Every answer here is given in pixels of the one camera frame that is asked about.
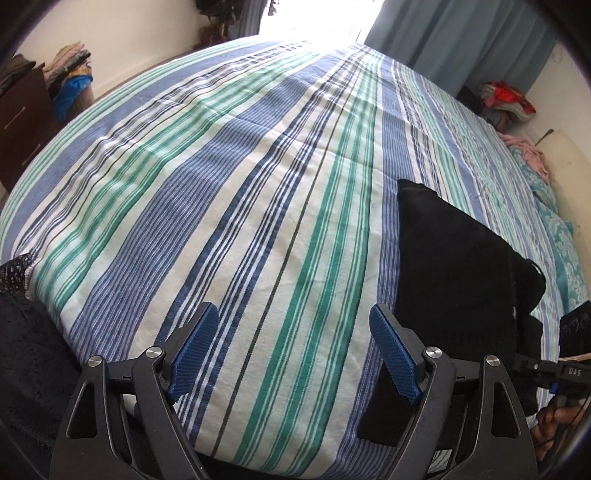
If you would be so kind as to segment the person right hand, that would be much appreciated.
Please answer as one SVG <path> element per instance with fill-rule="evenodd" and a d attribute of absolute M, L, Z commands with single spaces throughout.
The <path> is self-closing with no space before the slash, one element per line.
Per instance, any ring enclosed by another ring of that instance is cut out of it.
<path fill-rule="evenodd" d="M 560 426 L 578 425 L 584 413 L 582 400 L 573 405 L 559 407 L 556 399 L 542 408 L 536 415 L 536 423 L 530 429 L 536 457 L 542 461 L 553 447 L 554 437 Z"/>

